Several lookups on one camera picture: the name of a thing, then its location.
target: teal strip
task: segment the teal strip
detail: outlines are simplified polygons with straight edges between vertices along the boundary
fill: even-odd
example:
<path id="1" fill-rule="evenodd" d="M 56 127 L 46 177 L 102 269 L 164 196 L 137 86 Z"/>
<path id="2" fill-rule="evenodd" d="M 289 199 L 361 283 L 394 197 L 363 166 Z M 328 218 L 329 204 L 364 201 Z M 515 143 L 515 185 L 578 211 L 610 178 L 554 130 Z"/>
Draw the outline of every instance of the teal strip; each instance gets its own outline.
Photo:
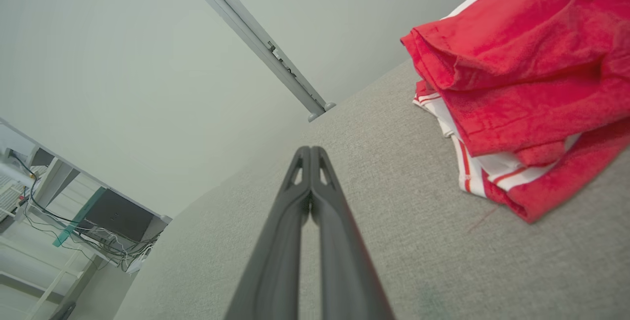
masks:
<path id="1" fill-rule="evenodd" d="M 83 208 L 81 208 L 81 210 L 79 210 L 77 215 L 75 215 L 72 220 L 73 221 L 82 221 L 83 218 L 85 218 L 85 216 L 88 214 L 88 211 L 90 209 L 92 209 L 92 206 L 94 206 L 96 201 L 98 201 L 98 199 L 101 198 L 101 196 L 103 195 L 103 193 L 105 193 L 105 191 L 106 191 L 106 189 L 101 187 L 96 192 L 94 192 L 92 197 L 90 197 L 90 199 L 88 199 L 88 203 L 86 203 L 83 206 Z M 72 232 L 74 232 L 74 228 L 76 228 L 76 226 L 77 226 L 76 223 L 70 223 L 68 226 L 65 227 L 65 230 L 63 230 L 61 232 L 61 234 L 59 234 L 59 237 L 57 237 L 52 244 L 54 246 L 56 246 L 57 248 L 59 246 L 61 246 L 61 244 L 63 244 L 63 242 L 68 237 L 70 237 L 70 235 L 72 235 Z"/>

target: floor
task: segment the floor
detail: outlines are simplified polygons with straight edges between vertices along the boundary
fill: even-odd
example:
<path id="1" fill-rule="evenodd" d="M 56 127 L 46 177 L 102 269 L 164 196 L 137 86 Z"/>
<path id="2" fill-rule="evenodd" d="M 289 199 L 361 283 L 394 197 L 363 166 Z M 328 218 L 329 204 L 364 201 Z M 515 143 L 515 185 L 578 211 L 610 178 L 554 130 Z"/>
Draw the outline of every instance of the floor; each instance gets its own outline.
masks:
<path id="1" fill-rule="evenodd" d="M 97 271 L 76 300 L 69 320 L 112 320 L 135 276 L 108 265 Z"/>

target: gray fabric surface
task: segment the gray fabric surface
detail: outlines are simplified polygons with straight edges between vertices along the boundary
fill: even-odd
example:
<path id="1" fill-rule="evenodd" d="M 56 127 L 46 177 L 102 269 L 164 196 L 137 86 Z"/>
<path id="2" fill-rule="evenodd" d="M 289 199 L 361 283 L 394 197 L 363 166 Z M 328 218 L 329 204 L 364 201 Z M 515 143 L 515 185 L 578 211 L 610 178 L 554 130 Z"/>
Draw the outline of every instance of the gray fabric surface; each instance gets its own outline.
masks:
<path id="1" fill-rule="evenodd" d="M 118 320 L 220 319 L 293 152 L 333 163 L 399 319 L 630 316 L 630 151 L 534 225 L 461 192 L 450 140 L 411 103 L 407 61 L 201 197 L 160 237 Z M 319 244 L 302 237 L 301 319 L 319 319 Z"/>

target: red towel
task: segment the red towel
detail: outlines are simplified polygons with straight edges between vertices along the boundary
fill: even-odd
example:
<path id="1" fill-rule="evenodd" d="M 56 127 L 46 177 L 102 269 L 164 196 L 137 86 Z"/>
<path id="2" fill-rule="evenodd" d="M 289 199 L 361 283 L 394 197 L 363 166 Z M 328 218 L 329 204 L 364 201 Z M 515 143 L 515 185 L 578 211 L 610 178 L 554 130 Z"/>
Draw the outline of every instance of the red towel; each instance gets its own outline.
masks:
<path id="1" fill-rule="evenodd" d="M 477 0 L 401 40 L 471 156 L 514 152 L 526 166 L 561 158 L 542 178 L 489 196 L 529 222 L 630 143 L 630 0 Z"/>

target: stack of folded cloth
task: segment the stack of folded cloth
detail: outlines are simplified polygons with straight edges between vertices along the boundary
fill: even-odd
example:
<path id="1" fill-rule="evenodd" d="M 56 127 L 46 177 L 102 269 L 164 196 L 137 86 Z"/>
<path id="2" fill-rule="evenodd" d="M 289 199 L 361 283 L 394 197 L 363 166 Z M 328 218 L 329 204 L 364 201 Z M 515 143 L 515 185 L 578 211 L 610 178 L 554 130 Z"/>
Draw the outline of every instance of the stack of folded cloth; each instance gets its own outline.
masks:
<path id="1" fill-rule="evenodd" d="M 527 222 L 630 143 L 630 0 L 468 0 L 401 41 L 460 188 Z"/>

